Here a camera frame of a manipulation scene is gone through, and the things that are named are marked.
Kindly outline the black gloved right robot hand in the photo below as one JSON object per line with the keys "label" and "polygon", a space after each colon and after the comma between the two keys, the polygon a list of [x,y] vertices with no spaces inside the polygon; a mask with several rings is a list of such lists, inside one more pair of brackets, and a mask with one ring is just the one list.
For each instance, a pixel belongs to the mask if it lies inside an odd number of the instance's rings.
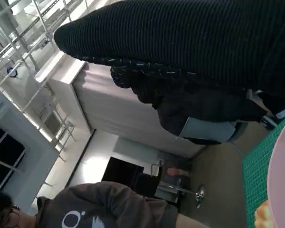
{"label": "black gloved right robot hand", "polygon": [[121,0],[59,27],[64,53],[285,97],[285,0]]}

